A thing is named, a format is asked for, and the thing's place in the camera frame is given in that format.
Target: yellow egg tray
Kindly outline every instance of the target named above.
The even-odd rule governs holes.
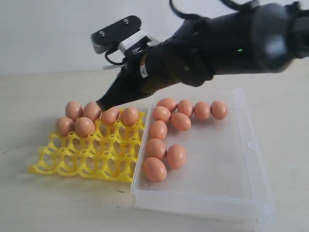
[[[28,167],[32,174],[98,178],[118,182],[132,182],[144,131],[143,117],[131,127],[120,120],[112,125],[95,121],[96,130],[87,138],[70,132],[60,136],[49,134],[48,146],[39,148],[39,160]]]

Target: egg carton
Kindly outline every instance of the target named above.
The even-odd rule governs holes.
[[[38,162],[29,166],[28,172],[130,183],[144,131],[144,117],[145,113],[139,112],[139,120],[131,127],[120,120],[104,125],[97,119],[95,132],[86,138],[73,131],[68,136],[53,131],[48,145],[39,148]]]

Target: white table surface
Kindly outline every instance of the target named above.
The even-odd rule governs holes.
[[[277,210],[271,232],[309,231],[308,63],[281,74],[217,76],[200,87],[245,90]],[[98,99],[117,72],[0,76],[1,232],[214,231],[200,218],[135,209],[130,184],[27,173],[66,103]],[[172,88],[191,87],[164,91]],[[148,103],[130,105],[146,112]]]

